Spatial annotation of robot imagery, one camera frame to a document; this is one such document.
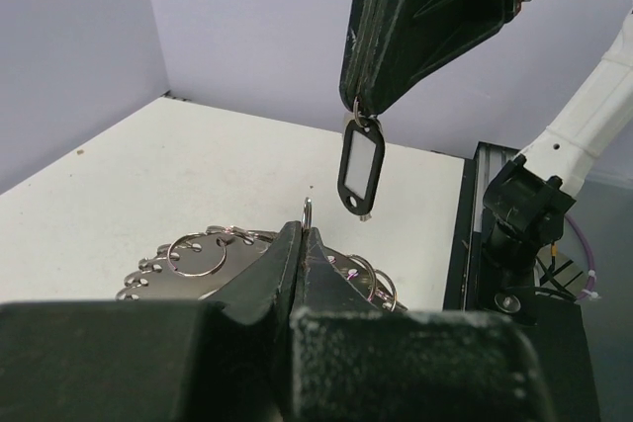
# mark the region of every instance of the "key tag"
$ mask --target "key tag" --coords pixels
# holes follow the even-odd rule
[[[354,102],[354,120],[343,135],[338,196],[353,214],[369,217],[385,158],[385,138],[377,119],[362,118]]]

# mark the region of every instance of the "wall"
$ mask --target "wall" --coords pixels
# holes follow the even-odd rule
[[[150,0],[0,12],[0,193],[168,89]]]
[[[350,0],[152,0],[170,87],[194,101],[340,129]],[[632,0],[536,0],[500,35],[416,86],[383,117],[387,139],[469,156],[521,147],[610,46]],[[599,167],[633,178],[633,127]]]

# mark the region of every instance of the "key tag label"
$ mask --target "key tag label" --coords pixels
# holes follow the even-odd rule
[[[338,170],[338,196],[359,216],[369,214],[374,206],[385,158],[385,138],[378,120],[363,118],[362,124],[347,123]]]

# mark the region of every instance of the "gray floor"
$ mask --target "gray floor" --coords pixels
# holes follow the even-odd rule
[[[587,182],[571,216],[593,250],[602,296],[583,303],[602,420],[633,420],[633,190]],[[559,247],[585,264],[570,229]]]

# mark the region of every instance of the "white label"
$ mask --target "white label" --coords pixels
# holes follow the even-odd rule
[[[365,200],[369,174],[372,171],[376,144],[362,133],[352,132],[352,144],[349,148],[345,187],[354,192],[358,198]]]

